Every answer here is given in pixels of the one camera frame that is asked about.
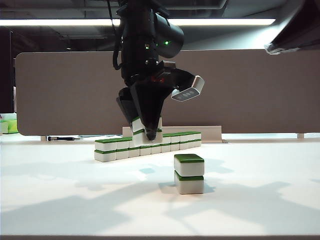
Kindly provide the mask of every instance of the ceiling light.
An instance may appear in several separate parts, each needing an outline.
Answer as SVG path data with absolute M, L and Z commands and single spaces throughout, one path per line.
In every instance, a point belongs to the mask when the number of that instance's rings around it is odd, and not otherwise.
M 267 26 L 271 25 L 275 19 L 231 19 L 231 18 L 211 18 L 211 19 L 169 19 L 169 22 L 178 26 Z
M 178 26 L 267 26 L 275 19 L 169 19 Z M 120 19 L 113 19 L 118 26 Z M 0 26 L 111 26 L 110 19 L 0 19 Z
M 120 19 L 113 20 L 114 25 Z M 1 19 L 0 26 L 111 26 L 110 19 Z

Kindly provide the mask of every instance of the ceiling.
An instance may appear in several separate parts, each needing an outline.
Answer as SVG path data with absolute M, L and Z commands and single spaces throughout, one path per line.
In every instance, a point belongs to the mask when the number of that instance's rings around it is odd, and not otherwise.
M 273 18 L 278 19 L 289 0 L 158 0 L 170 18 Z M 109 18 L 105 0 L 0 0 L 0 19 Z M 111 1 L 117 18 L 118 1 Z M 222 36 L 243 26 L 182 27 L 185 43 Z M 21 52 L 111 51 L 114 34 L 108 26 L 11 27 L 12 54 Z

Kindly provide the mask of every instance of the gray partition wall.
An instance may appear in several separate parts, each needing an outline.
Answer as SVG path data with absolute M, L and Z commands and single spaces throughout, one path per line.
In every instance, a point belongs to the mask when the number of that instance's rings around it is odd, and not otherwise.
M 223 133 L 320 132 L 320 51 L 182 51 L 178 68 L 205 80 L 186 102 L 165 100 L 164 126 L 221 125 Z M 22 53 L 16 59 L 18 129 L 24 135 L 118 134 L 125 85 L 111 52 Z

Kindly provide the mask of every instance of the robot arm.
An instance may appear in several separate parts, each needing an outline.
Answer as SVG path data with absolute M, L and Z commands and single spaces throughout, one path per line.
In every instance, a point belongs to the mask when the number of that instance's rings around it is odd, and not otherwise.
M 155 0 L 122 0 L 117 14 L 121 17 L 113 52 L 113 66 L 121 69 L 127 87 L 119 92 L 117 103 L 129 124 L 137 116 L 152 141 L 164 100 L 183 102 L 200 94 L 204 80 L 177 69 L 170 61 L 184 43 L 183 31 L 168 22 L 168 11 Z M 121 46 L 122 63 L 117 58 Z

